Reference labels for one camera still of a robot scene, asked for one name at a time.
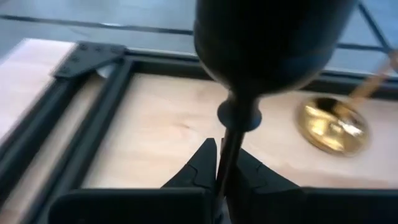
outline gray floor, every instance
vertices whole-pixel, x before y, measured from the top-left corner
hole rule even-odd
[[[392,45],[398,45],[398,1],[363,1]],[[195,0],[0,0],[0,14],[127,24],[172,29],[192,29]],[[189,35],[157,34],[0,19],[0,56],[26,37],[111,42],[128,47],[194,52]],[[340,42],[379,45],[364,18],[355,11]],[[378,52],[337,50],[329,69],[371,72],[385,55]]]

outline black metal frame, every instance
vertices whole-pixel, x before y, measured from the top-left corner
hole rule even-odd
[[[391,47],[376,24],[372,22],[373,19],[365,6],[360,4],[359,9],[364,14],[365,19],[373,24],[371,25],[372,30],[382,47],[353,44],[340,44],[339,47],[388,53]],[[27,18],[16,16],[0,15],[0,18],[29,21]],[[31,19],[31,21],[74,26],[90,25],[90,23],[46,19]],[[151,27],[141,29],[133,26],[114,26],[112,29],[192,34],[191,30],[170,31]],[[43,223],[49,206],[55,198],[79,188],[134,73],[211,80],[201,68],[200,61],[195,55],[129,50],[120,45],[80,43],[60,66],[59,71],[55,73],[54,83],[49,86],[37,104],[0,147],[0,208],[39,151],[41,144],[50,134],[74,94],[86,82],[87,76],[97,68],[111,62],[118,63],[118,69],[108,78],[101,93],[47,180],[45,187],[34,200],[24,223]],[[324,71],[302,90],[346,95],[367,76],[360,73]],[[392,77],[385,81],[372,97],[398,100],[398,78]]]

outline gold metal plate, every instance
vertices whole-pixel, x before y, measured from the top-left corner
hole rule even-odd
[[[335,106],[345,110],[336,112]],[[344,102],[333,98],[315,97],[298,108],[296,124],[300,133],[311,144],[330,154],[353,156],[364,149],[369,139],[365,119]]]

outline metal bracket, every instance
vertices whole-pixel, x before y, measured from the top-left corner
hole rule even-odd
[[[54,77],[80,77],[117,59],[121,59],[124,56],[125,49],[123,45],[79,42],[76,49],[64,61]]]

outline light wood surface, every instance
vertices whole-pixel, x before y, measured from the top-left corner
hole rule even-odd
[[[73,46],[25,40],[3,61],[0,137],[15,126],[40,95],[52,79],[50,72]],[[0,223],[19,222],[103,82],[92,77],[74,98],[1,211]],[[260,104],[262,124],[247,134],[243,148],[299,185],[398,188],[398,103],[371,100],[362,105],[359,110],[369,122],[371,142],[362,154],[341,158],[314,148],[294,126],[294,109],[312,95],[296,91],[264,98]],[[226,90],[215,82],[136,75],[84,187],[160,187],[178,172],[205,138],[216,138],[220,147],[224,128],[218,122],[216,109],[225,98]]]

